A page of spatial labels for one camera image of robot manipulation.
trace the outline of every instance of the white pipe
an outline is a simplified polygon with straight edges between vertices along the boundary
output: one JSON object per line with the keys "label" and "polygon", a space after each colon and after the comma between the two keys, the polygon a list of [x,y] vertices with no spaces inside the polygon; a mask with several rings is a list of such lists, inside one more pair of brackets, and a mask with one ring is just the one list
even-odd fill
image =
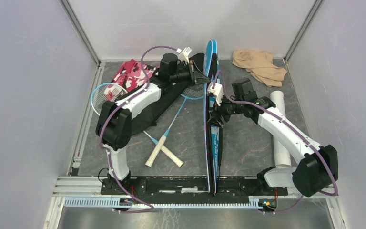
{"label": "white pipe", "polygon": [[[281,91],[274,91],[270,93],[270,99],[275,103],[275,106],[285,116],[284,93]],[[274,146],[274,164],[276,167],[291,167],[290,152],[273,137]]]}

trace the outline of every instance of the beige cloth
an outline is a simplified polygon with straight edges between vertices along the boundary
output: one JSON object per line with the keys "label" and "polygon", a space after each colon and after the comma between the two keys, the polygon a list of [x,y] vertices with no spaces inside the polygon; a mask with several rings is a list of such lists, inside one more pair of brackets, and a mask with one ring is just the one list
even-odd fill
{"label": "beige cloth", "polygon": [[287,70],[272,64],[273,55],[255,50],[236,50],[232,64],[245,68],[258,81],[271,87],[281,87]]}

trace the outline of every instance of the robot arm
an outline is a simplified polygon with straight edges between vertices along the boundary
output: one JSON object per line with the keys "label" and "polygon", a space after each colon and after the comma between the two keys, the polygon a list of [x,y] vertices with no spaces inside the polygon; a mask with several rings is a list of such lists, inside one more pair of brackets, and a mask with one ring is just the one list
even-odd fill
{"label": "robot arm", "polygon": [[99,136],[104,123],[110,114],[118,107],[119,110],[113,115],[104,130],[102,144],[110,149],[109,163],[118,180],[124,180],[130,174],[127,166],[126,146],[132,136],[132,120],[139,115],[142,110],[157,102],[163,96],[168,96],[170,86],[174,83],[187,82],[187,85],[197,83],[208,83],[210,79],[204,77],[195,70],[193,63],[189,62],[182,68],[177,69],[178,57],[175,54],[167,53],[161,60],[158,75],[150,80],[149,87],[145,84],[127,93],[119,101],[106,101],[102,106],[102,111],[96,125],[96,135]]}
{"label": "robot arm", "polygon": [[[288,121],[270,99],[267,97],[258,98],[249,79],[243,78],[235,81],[232,86],[236,101],[255,103],[282,118],[279,121],[271,114],[256,107],[232,103],[223,95],[221,85],[216,84],[214,90],[211,86],[208,89],[209,95],[214,96],[217,101],[217,106],[210,111],[212,117],[210,122],[213,122],[213,125],[222,126],[223,120],[228,122],[231,115],[244,114],[245,117],[251,118],[256,124],[276,137],[295,159],[298,164],[297,168],[271,167],[262,172],[263,180],[269,187],[295,187],[303,195],[310,197],[331,184],[322,162],[309,145],[318,149],[329,165],[335,180],[337,180],[337,152],[331,145],[323,147],[320,143],[310,139]],[[309,145],[306,145],[301,137],[295,134],[283,121],[308,139]]]}

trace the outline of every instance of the gray floor mat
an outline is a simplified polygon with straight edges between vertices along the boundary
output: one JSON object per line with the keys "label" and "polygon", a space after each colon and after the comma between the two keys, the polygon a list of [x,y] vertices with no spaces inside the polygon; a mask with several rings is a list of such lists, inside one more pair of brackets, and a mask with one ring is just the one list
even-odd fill
{"label": "gray floor mat", "polygon": [[[110,82],[122,62],[107,62],[102,82]],[[282,60],[274,60],[279,67],[285,65]],[[275,90],[284,92],[287,118],[301,131],[306,133],[298,99],[289,74],[285,76],[283,87],[267,87],[254,79],[246,70],[232,65],[232,60],[220,60],[227,83],[243,77],[249,77],[259,97],[270,96]],[[147,132],[159,139],[165,132],[177,110],[183,102],[179,97],[159,118],[157,126],[150,127]],[[202,176],[206,174],[203,132],[203,101],[187,101],[179,117],[173,124],[165,142],[183,162],[177,167],[165,154],[159,153],[152,168],[144,165],[154,144],[144,133],[131,138],[127,146],[127,163],[132,176]],[[80,176],[97,175],[99,170],[107,167],[107,157],[99,149],[98,137],[94,133],[98,116],[93,114],[86,145],[78,172]],[[222,176],[255,176],[261,170],[274,165],[272,136],[251,119],[243,115],[235,115],[224,125],[223,156],[221,164]]]}

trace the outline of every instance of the white wall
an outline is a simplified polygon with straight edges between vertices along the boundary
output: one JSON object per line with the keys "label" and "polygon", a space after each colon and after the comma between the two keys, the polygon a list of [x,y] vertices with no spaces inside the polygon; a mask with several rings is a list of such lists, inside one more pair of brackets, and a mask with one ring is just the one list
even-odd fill
{"label": "white wall", "polygon": [[[139,59],[155,45],[204,52],[217,39],[222,59],[237,49],[283,57],[314,0],[70,0],[101,59]],[[149,59],[162,56],[152,51]]]}
{"label": "white wall", "polygon": [[0,0],[0,229],[42,228],[94,69],[57,0]]}
{"label": "white wall", "polygon": [[349,226],[366,228],[366,1],[324,1],[289,66],[309,132],[338,150]]}

